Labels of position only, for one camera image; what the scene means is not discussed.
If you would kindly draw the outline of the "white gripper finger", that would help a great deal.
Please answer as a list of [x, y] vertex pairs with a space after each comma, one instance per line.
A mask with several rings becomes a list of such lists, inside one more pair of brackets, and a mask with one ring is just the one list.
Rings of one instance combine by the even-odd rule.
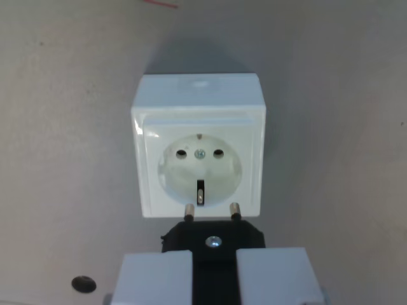
[[242, 304], [324, 304], [304, 248], [237, 250]]
[[125, 255], [111, 303], [192, 304], [192, 253]]

